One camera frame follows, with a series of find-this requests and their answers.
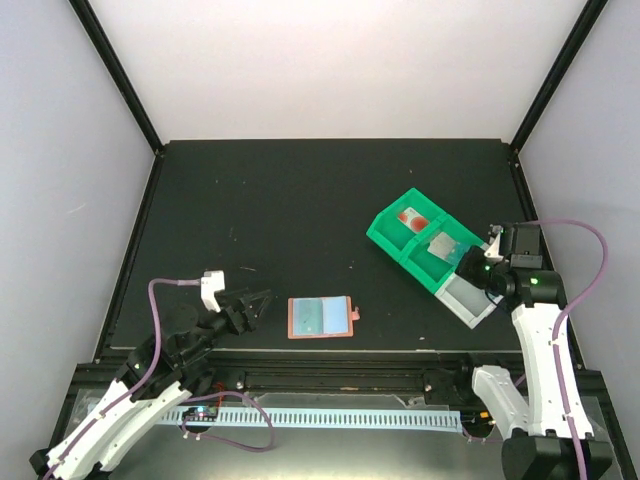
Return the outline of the pink leather card holder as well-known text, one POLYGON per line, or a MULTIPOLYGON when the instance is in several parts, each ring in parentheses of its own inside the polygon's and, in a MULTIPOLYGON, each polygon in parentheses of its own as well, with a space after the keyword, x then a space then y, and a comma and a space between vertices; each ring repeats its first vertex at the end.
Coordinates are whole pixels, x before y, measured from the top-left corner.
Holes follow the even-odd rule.
POLYGON ((349 338, 360 310, 350 296, 290 298, 288 338, 291 340, 349 338))

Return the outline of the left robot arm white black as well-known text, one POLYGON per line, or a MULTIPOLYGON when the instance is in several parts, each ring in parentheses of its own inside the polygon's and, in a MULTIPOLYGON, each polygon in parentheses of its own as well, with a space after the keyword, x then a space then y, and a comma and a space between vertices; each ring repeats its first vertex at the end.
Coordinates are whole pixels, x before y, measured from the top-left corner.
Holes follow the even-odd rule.
POLYGON ((257 328, 270 290, 224 292, 220 306, 191 329, 162 332, 155 288, 147 287, 153 333, 120 367, 96 407, 58 445, 40 449, 30 464, 43 479, 106 479, 155 422, 183 402, 210 399, 215 384, 211 352, 221 338, 257 328))

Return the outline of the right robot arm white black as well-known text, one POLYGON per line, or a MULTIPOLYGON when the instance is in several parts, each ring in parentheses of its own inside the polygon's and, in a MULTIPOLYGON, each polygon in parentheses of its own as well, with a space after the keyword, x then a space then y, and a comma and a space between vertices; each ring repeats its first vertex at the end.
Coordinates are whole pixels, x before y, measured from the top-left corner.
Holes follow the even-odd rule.
POLYGON ((537 222, 493 225, 485 247, 464 254, 456 273, 510 312, 523 355, 527 392, 497 365, 454 379, 457 396, 480 400, 503 442, 507 479, 600 479, 613 464, 612 447, 595 437, 575 379, 566 320, 573 308, 561 275, 544 265, 537 222))

